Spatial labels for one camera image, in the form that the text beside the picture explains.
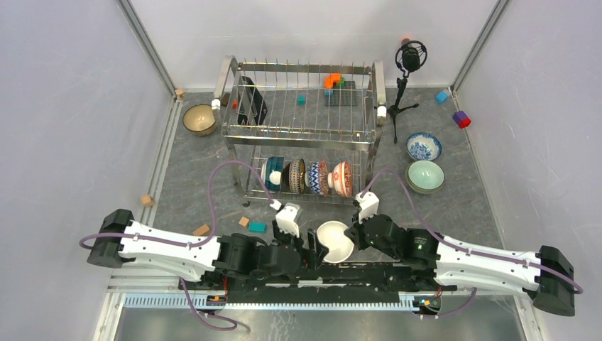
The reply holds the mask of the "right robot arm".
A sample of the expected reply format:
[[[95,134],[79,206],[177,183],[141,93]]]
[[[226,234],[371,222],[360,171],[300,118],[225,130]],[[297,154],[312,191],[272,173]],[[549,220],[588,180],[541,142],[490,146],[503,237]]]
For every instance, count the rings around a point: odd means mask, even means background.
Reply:
[[[535,308],[553,315],[576,313],[574,267],[555,247],[482,247],[427,229],[404,229],[383,214],[354,221],[344,234],[357,249],[377,249],[409,267],[419,291],[432,286],[485,289],[528,297]]]

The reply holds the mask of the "light blue block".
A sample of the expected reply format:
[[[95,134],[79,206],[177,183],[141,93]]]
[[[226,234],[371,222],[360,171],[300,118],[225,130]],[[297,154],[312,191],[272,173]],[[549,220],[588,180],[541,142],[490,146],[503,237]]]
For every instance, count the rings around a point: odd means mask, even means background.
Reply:
[[[452,94],[448,89],[443,89],[436,95],[436,97],[434,99],[437,103],[442,104],[445,101],[447,101],[451,97],[451,95]]]

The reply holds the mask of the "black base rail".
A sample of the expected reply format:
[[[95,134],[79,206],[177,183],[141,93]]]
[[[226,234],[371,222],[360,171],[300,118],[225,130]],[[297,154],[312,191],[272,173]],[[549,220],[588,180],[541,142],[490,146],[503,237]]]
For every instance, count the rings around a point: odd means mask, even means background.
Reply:
[[[324,264],[302,269],[296,277],[239,279],[209,272],[186,281],[189,291],[223,291],[228,303],[394,303],[399,292],[454,291],[442,286],[433,270],[414,270],[393,262]]]

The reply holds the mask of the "teal block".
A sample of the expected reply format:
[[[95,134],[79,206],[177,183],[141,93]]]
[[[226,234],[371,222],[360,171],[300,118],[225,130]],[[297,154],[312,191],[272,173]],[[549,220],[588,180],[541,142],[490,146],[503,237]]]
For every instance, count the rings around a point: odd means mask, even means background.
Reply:
[[[252,233],[264,234],[267,232],[267,225],[263,222],[250,222],[248,230]]]

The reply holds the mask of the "dark brown block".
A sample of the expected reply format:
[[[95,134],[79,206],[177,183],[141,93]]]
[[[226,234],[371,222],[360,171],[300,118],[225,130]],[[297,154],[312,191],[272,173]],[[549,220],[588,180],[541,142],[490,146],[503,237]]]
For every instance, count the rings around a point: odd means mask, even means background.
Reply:
[[[230,94],[229,93],[225,93],[223,94],[223,96],[221,97],[221,106],[222,107],[227,107],[230,101]]]

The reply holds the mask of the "teal white cup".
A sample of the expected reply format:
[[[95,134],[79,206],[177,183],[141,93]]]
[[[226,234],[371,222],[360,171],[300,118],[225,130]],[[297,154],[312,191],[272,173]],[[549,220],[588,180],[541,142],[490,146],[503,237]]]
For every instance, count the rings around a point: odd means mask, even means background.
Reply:
[[[264,186],[274,192],[280,192],[284,158],[271,156],[261,167],[261,179]]]

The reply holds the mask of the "tan wooden block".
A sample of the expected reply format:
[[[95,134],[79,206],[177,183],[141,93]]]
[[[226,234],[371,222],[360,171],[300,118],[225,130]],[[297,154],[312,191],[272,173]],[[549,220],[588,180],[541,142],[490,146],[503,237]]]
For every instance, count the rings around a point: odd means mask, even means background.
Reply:
[[[196,237],[205,237],[211,233],[211,227],[208,224],[203,224],[198,227],[192,234]]]

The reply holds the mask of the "blue zigzag patterned bowl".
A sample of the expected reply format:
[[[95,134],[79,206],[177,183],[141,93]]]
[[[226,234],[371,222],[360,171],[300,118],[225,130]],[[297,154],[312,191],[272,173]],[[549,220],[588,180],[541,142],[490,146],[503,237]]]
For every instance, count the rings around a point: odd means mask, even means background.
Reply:
[[[324,159],[312,163],[305,175],[307,187],[318,195],[328,196],[328,173],[328,163]]]

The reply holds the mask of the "orange plastic bowl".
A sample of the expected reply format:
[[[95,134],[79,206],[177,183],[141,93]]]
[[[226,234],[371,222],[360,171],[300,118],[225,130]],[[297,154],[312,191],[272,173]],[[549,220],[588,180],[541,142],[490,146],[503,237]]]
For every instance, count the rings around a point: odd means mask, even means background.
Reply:
[[[324,261],[338,264],[346,261],[354,250],[354,243],[345,235],[348,227],[339,221],[328,221],[317,229],[317,238],[321,245],[328,248]]]

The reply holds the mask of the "brown glazed bowl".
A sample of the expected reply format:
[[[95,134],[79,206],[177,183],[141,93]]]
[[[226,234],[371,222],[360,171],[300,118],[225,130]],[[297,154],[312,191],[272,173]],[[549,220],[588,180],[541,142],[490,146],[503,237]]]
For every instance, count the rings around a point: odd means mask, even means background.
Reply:
[[[208,104],[198,104],[189,108],[182,118],[186,130],[197,136],[212,134],[217,128],[213,109]]]

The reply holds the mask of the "blue white floral bowl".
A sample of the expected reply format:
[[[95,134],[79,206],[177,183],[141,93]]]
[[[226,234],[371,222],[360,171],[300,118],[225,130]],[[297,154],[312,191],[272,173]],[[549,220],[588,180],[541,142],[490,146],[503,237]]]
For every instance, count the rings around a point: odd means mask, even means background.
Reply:
[[[442,154],[439,139],[427,132],[417,132],[408,136],[406,149],[414,161],[433,161]]]

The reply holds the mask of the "pink patterned bowl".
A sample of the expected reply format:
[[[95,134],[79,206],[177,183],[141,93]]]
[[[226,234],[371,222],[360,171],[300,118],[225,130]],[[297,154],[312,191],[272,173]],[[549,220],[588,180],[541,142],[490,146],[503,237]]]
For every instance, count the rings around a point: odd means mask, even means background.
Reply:
[[[331,189],[341,197],[353,195],[353,171],[349,161],[338,163],[327,176],[327,182]]]

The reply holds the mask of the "tan wooden cube left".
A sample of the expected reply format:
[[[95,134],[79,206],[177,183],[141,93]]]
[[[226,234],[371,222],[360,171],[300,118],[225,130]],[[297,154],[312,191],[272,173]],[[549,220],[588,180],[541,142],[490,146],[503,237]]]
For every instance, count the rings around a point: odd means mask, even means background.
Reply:
[[[141,204],[143,207],[152,207],[155,204],[155,200],[152,195],[143,195],[141,197]]]

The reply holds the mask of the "steel two-tier dish rack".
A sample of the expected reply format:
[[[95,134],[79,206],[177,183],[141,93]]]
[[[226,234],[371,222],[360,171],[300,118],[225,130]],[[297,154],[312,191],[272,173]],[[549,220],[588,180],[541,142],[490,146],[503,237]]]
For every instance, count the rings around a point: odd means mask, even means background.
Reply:
[[[327,107],[324,79],[340,73],[354,81],[359,92],[355,107]],[[252,79],[260,90],[268,114],[264,125],[239,125],[232,103],[238,98],[241,76]],[[230,94],[227,107],[223,94]],[[305,96],[303,106],[297,104]],[[362,191],[373,179],[376,154],[386,117],[377,117],[378,105],[386,106],[383,63],[369,65],[311,64],[223,59],[214,91],[212,109],[222,121],[229,156],[240,161],[232,166],[234,186],[243,202],[263,200],[265,195],[257,174],[271,156],[286,163],[302,158],[306,166],[324,159],[330,168],[349,161],[353,171],[353,192]]]

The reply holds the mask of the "dark patterned bowl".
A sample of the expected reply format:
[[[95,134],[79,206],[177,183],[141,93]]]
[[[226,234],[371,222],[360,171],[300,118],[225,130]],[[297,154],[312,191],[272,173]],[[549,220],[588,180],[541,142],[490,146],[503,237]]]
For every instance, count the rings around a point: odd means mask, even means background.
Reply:
[[[298,158],[289,164],[289,188],[294,194],[305,192],[305,160]]]

